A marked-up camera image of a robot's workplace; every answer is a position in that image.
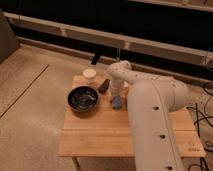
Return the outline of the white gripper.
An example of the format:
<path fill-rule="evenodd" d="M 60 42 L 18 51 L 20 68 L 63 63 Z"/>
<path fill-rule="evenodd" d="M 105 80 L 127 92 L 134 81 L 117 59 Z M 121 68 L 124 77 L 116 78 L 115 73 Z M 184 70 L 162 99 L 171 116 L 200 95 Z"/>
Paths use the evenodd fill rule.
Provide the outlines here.
<path fill-rule="evenodd" d="M 124 82 L 121 81 L 110 81 L 110 93 L 111 98 L 114 98 L 115 96 L 121 95 L 124 89 Z"/>

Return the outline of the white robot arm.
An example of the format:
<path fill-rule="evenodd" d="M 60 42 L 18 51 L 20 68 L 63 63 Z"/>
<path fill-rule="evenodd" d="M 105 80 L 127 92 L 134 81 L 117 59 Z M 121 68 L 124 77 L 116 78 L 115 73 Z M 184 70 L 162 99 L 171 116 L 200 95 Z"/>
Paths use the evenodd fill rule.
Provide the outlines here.
<path fill-rule="evenodd" d="M 136 171 L 185 171 L 175 142 L 169 113 L 182 109 L 189 89 L 173 77 L 133 71 L 128 61 L 107 68 L 113 96 L 128 91 L 127 111 Z"/>

